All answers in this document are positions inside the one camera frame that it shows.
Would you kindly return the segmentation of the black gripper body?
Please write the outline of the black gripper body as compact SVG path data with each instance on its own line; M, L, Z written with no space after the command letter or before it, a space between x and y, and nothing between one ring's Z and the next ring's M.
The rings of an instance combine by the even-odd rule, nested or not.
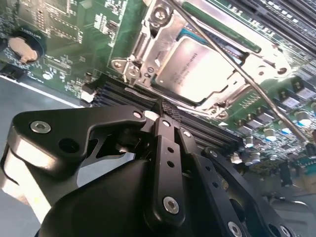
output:
M219 237L205 196L181 164L133 160L69 193L40 237Z

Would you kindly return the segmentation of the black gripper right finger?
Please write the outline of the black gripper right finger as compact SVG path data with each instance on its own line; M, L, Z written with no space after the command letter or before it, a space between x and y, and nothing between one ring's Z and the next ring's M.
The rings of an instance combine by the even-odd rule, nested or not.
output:
M294 237L276 211L219 153L200 151L191 134L178 129L182 159L205 196L223 237Z

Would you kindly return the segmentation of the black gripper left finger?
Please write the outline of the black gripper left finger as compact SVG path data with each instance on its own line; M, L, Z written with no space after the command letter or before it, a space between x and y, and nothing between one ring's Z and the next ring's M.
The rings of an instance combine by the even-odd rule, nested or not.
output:
M180 124L162 105L17 114L0 161L0 188L41 225L57 201L133 160L180 162Z

